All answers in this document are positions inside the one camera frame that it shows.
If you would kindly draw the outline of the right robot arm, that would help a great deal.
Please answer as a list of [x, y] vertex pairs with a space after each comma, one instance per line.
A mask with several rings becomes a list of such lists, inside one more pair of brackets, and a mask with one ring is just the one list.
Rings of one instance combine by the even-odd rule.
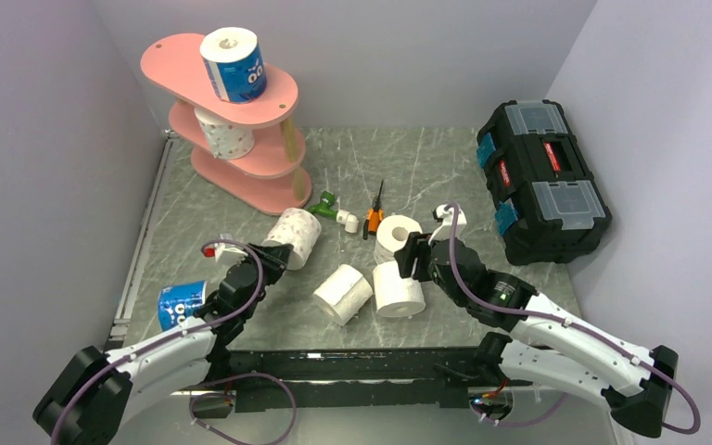
[[647, 438], [672, 428], [666, 414], [676, 388], [676, 351], [606, 333], [517, 276], [491, 270], [455, 237], [413, 233], [394, 258], [400, 277], [434, 283], [490, 327], [473, 362], [482, 383], [504, 378], [555, 387], [591, 400]]

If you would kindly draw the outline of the blue paper roll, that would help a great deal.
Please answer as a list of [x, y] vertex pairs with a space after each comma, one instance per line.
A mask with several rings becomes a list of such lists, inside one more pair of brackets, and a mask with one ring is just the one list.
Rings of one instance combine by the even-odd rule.
[[199, 54], [220, 100], [244, 104], [265, 92], [267, 75], [255, 32], [240, 27], [220, 28], [203, 38]]

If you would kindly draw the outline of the floral paper roll large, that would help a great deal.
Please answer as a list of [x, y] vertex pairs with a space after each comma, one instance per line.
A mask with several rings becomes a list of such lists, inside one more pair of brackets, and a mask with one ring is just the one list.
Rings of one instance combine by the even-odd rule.
[[240, 159], [254, 147], [250, 129], [235, 126], [204, 108], [194, 107], [194, 114], [210, 152], [217, 159]]

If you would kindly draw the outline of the white pipe elbow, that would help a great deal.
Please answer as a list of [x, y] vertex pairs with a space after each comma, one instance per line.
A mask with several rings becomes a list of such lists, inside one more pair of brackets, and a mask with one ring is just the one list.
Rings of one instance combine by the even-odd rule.
[[356, 234], [360, 227], [358, 216], [347, 210], [339, 210], [337, 212], [336, 222], [343, 227], [346, 233], [352, 235]]

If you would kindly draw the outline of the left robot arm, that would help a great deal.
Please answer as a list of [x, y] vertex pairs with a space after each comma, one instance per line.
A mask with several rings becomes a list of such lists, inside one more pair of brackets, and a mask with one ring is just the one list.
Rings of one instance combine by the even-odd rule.
[[173, 392], [221, 387], [228, 346], [243, 332], [268, 286], [285, 272], [290, 244], [246, 244], [202, 307], [175, 327], [117, 350], [79, 350], [43, 395], [32, 420], [54, 444], [108, 444], [120, 427]]

